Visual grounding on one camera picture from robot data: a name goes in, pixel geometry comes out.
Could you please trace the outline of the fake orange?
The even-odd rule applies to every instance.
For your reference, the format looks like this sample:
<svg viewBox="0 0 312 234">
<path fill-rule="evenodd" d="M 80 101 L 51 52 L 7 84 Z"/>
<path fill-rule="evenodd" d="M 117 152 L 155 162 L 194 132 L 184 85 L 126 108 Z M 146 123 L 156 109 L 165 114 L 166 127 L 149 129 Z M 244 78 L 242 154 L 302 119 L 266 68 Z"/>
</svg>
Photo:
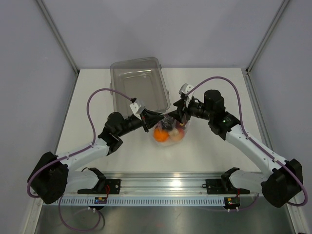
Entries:
<svg viewBox="0 0 312 234">
<path fill-rule="evenodd" d="M 167 131 L 155 128 L 153 133 L 154 140 L 159 143 L 164 143 L 168 140 L 169 134 Z"/>
</svg>

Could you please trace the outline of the fake dark red apple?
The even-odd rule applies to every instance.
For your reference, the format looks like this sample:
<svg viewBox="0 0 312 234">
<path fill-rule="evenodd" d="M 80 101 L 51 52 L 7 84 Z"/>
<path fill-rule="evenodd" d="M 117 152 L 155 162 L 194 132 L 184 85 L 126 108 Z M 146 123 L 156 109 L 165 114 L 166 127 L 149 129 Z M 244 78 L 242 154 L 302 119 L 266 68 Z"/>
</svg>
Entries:
<svg viewBox="0 0 312 234">
<path fill-rule="evenodd" d="M 179 124 L 177 125 L 177 127 L 178 127 L 179 129 L 183 129 L 184 131 L 187 131 L 188 128 L 189 128 L 189 125 L 190 125 L 190 121 L 186 121 L 186 122 L 184 122 L 184 123 L 179 123 Z"/>
</svg>

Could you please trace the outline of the left aluminium frame post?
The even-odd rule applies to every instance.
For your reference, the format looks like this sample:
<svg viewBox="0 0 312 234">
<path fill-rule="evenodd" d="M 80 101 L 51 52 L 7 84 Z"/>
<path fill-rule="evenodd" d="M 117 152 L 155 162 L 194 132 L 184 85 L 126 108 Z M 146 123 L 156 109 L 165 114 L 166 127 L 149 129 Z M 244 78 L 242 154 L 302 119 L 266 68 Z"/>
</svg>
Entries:
<svg viewBox="0 0 312 234">
<path fill-rule="evenodd" d="M 55 40 L 57 41 L 61 51 L 63 52 L 67 62 L 71 66 L 74 74 L 76 77 L 79 76 L 80 69 L 78 68 L 76 62 L 74 61 L 62 35 L 59 32 L 59 29 L 51 15 L 51 13 L 48 10 L 48 7 L 46 6 L 45 2 L 43 0 L 34 0 L 36 5 L 38 6 L 44 20 L 46 21 L 49 29 L 51 30 Z"/>
</svg>

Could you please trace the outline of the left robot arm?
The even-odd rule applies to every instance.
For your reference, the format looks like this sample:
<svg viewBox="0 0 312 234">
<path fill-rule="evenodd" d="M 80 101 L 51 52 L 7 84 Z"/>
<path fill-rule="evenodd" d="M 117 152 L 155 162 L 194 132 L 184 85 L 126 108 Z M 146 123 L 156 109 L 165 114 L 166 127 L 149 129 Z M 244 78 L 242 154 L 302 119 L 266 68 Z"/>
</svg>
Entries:
<svg viewBox="0 0 312 234">
<path fill-rule="evenodd" d="M 124 118 L 121 113 L 111 113 L 103 131 L 89 144 L 72 153 L 55 155 L 44 153 L 27 180 L 27 191 L 34 198 L 41 198 L 45 204 L 52 204 L 66 192 L 87 191 L 100 194 L 105 189 L 106 177 L 97 169 L 79 172 L 78 168 L 102 157 L 108 156 L 122 145 L 121 136 L 143 128 L 148 132 L 164 116 L 144 109 L 139 116 Z"/>
</svg>

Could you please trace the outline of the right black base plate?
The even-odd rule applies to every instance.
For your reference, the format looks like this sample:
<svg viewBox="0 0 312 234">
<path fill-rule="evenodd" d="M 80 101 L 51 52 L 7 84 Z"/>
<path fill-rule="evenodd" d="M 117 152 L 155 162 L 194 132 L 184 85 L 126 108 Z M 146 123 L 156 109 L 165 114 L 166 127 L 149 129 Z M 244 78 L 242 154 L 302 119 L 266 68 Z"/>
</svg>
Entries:
<svg viewBox="0 0 312 234">
<path fill-rule="evenodd" d="M 206 189 L 208 195 L 248 195 L 251 193 L 246 189 L 237 189 L 230 181 L 220 178 L 206 179 L 201 187 Z"/>
</svg>

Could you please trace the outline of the fake peach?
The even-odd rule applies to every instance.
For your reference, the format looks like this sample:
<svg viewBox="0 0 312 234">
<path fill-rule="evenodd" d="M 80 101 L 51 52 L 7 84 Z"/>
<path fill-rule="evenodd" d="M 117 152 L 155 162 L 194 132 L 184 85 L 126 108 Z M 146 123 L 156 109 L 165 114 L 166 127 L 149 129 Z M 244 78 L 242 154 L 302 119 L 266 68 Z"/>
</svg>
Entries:
<svg viewBox="0 0 312 234">
<path fill-rule="evenodd" d="M 175 129 L 169 132 L 170 139 L 173 142 L 179 142 L 184 138 L 184 130 L 183 129 Z"/>
</svg>

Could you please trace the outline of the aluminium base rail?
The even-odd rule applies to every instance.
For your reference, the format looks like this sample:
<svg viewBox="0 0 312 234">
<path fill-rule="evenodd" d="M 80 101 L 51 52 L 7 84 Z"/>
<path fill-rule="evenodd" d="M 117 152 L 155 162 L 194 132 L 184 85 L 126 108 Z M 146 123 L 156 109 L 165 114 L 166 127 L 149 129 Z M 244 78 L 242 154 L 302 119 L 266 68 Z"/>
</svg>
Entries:
<svg viewBox="0 0 312 234">
<path fill-rule="evenodd" d="M 221 173 L 108 173 L 106 179 L 121 179 L 120 193 L 109 196 L 145 196 L 145 197 L 189 197 L 207 196 L 201 185 L 206 179 L 220 178 Z M 251 194 L 261 194 L 260 185 L 263 175 L 238 170 L 227 179 L 237 189 L 249 190 Z M 78 192 L 66 192 L 66 195 L 78 195 Z"/>
</svg>

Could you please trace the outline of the aluminium frame post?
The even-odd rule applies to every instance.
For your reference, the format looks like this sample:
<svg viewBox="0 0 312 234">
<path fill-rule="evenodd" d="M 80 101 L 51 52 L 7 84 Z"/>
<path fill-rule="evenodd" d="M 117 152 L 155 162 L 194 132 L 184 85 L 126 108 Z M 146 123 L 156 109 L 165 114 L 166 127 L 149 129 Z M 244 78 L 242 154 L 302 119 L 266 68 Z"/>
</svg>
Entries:
<svg viewBox="0 0 312 234">
<path fill-rule="evenodd" d="M 44 20 L 46 21 L 49 29 L 51 30 L 55 40 L 57 41 L 61 51 L 63 52 L 67 62 L 71 66 L 74 74 L 76 77 L 79 76 L 80 69 L 78 68 L 76 62 L 74 61 L 62 35 L 59 32 L 59 29 L 51 15 L 51 13 L 48 10 L 48 7 L 46 6 L 45 2 L 43 0 L 34 0 L 36 5 L 38 6 Z"/>
<path fill-rule="evenodd" d="M 251 74 L 251 71 L 253 70 L 255 64 L 257 63 L 257 61 L 261 57 L 266 45 L 268 44 L 271 36 L 275 32 L 279 22 L 281 21 L 284 13 L 286 12 L 286 10 L 289 7 L 291 2 L 292 2 L 292 0 L 283 0 L 281 2 L 281 4 L 280 4 L 279 8 L 277 9 L 273 19 L 271 20 L 271 22 L 269 24 L 267 30 L 265 31 L 265 34 L 264 34 L 263 38 L 261 39 L 254 55 L 252 56 L 251 61 L 249 62 L 248 66 L 246 67 L 246 74 L 247 75 Z"/>
</svg>

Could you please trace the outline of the right aluminium frame post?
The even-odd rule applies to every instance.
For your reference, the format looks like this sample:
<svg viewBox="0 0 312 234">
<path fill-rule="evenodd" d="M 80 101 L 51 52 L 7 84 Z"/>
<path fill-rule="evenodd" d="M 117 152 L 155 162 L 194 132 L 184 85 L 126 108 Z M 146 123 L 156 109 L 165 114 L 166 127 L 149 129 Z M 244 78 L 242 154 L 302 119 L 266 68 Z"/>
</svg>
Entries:
<svg viewBox="0 0 312 234">
<path fill-rule="evenodd" d="M 246 74 L 247 75 L 251 74 L 251 71 L 253 70 L 255 64 L 257 63 L 257 61 L 261 57 L 266 45 L 268 44 L 271 36 L 275 32 L 279 22 L 281 21 L 284 13 L 286 12 L 286 10 L 289 7 L 291 2 L 292 2 L 292 0 L 283 0 L 281 2 L 281 4 L 280 4 L 279 8 L 277 9 L 273 19 L 271 20 L 271 22 L 269 24 L 267 30 L 265 31 L 265 34 L 264 34 L 263 38 L 261 39 L 254 55 L 252 56 L 251 61 L 249 62 L 248 66 L 246 67 Z"/>
</svg>

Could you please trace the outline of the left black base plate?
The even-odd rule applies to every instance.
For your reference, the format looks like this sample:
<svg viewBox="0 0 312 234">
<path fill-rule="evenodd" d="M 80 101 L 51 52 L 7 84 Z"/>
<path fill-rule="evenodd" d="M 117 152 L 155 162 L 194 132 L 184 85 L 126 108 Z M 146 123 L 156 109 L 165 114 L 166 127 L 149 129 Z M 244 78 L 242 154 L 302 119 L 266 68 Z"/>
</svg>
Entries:
<svg viewBox="0 0 312 234">
<path fill-rule="evenodd" d="M 118 195 L 120 193 L 121 179 L 107 178 L 100 180 L 94 188 L 80 189 L 81 195 Z"/>
</svg>

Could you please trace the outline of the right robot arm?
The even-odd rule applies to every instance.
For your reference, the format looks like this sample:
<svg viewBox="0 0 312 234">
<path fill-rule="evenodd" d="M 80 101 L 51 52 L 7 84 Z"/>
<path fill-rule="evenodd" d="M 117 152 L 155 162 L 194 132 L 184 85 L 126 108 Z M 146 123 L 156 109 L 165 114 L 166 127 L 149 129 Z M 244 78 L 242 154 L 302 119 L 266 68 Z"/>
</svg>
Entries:
<svg viewBox="0 0 312 234">
<path fill-rule="evenodd" d="M 302 165 L 296 159 L 286 160 L 270 151 L 261 142 L 248 135 L 242 122 L 226 111 L 224 98 L 218 90 L 204 93 L 204 101 L 197 102 L 190 92 L 181 89 L 180 100 L 174 103 L 174 118 L 196 117 L 208 121 L 211 131 L 247 156 L 262 172 L 258 175 L 239 168 L 223 174 L 222 190 L 233 193 L 236 189 L 263 194 L 274 207 L 280 208 L 303 191 Z"/>
</svg>

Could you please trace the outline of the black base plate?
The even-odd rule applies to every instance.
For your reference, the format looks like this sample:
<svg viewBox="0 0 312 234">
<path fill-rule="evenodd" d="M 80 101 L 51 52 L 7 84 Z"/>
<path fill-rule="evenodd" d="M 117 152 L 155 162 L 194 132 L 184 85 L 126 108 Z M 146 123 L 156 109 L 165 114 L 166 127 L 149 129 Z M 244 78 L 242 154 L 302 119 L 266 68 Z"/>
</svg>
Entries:
<svg viewBox="0 0 312 234">
<path fill-rule="evenodd" d="M 206 189 L 208 195 L 248 195 L 251 193 L 246 189 L 237 189 L 230 181 L 220 178 L 206 179 L 201 187 Z"/>
<path fill-rule="evenodd" d="M 81 195 L 118 195 L 120 193 L 121 179 L 107 178 L 100 180 L 94 188 L 80 189 Z"/>
</svg>

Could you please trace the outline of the grey transparent plastic container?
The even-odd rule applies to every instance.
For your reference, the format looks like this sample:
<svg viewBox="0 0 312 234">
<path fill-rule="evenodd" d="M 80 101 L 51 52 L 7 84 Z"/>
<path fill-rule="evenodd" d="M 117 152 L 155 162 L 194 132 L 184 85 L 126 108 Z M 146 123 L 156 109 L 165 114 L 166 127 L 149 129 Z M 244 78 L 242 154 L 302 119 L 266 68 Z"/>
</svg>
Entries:
<svg viewBox="0 0 312 234">
<path fill-rule="evenodd" d="M 110 88 L 140 100 L 148 110 L 165 113 L 170 107 L 169 91 L 157 58 L 138 58 L 110 66 Z"/>
</svg>

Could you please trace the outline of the clear zip top bag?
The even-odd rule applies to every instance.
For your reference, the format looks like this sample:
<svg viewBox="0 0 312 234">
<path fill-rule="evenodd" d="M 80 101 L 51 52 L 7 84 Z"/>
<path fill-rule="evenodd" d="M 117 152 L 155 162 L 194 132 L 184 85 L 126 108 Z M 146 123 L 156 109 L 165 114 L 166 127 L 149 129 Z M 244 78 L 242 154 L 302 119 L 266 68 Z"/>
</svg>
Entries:
<svg viewBox="0 0 312 234">
<path fill-rule="evenodd" d="M 186 118 L 179 122 L 172 116 L 165 114 L 164 118 L 153 127 L 152 139 L 159 146 L 176 145 L 185 138 L 189 125 L 190 121 Z"/>
</svg>

